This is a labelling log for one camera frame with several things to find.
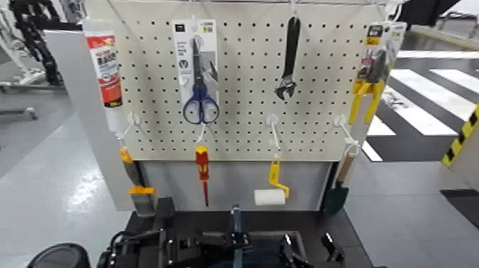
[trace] screwdriver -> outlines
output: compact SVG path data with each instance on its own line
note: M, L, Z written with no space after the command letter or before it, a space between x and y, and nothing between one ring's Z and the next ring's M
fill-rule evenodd
M200 174L200 182L203 184L203 194L205 195L205 205L208 207L208 180L210 175L208 174L208 149L206 146L197 146L195 149L196 160L195 163L198 166L198 172Z

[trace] caulk tube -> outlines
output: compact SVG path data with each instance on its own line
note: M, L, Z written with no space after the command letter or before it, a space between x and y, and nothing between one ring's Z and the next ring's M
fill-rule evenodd
M120 66L113 27L101 20L83 20L83 32L96 72L108 129L123 139L128 127L121 97Z

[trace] crosswalk marking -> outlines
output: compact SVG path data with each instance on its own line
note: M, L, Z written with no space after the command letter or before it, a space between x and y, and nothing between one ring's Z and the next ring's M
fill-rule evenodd
M423 135L457 135L446 124L402 96L390 86L386 86L382 99L393 108L394 112Z
M393 69L391 76L415 92L466 121L475 104L409 69Z
M477 51L399 51L398 58L474 59L474 58L479 58L479 52Z
M373 162L382 162L383 158L371 147L371 145L364 141L363 152L368 156L369 160Z
M368 136L395 136L396 133L390 129L387 124L385 124L377 116L373 117L371 125L369 126Z
M431 72L457 83L470 91L479 93L479 79L455 69L433 69Z

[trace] white pegboard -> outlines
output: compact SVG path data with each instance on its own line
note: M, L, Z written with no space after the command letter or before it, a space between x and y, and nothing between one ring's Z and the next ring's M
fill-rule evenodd
M220 118L207 128L211 160L271 160L266 117L279 116L284 160L337 161L344 134L333 127L348 115L351 88L364 50L367 25L380 21L377 6L297 4L302 21L292 99L281 101L274 85L282 74L288 4L114 1L120 22L105 1L90 1L94 19L113 22L125 109L142 119L148 137L135 130L126 143L136 160L191 160L200 126L182 117L170 22L216 19Z

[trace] gray panel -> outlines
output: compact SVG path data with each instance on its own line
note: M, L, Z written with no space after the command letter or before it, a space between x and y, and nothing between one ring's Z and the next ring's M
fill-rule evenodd
M86 39L81 32L45 31L66 89L88 137L95 158L118 210L133 210L132 186L120 159L120 144L108 130L105 111Z
M177 210L205 210L203 191L193 162L143 161L143 171L157 197L172 196ZM269 162L210 163L210 206L206 210L229 210L238 203L242 210L318 210L329 163L282 163L279 182L291 188L287 204L254 205L255 189L268 184Z

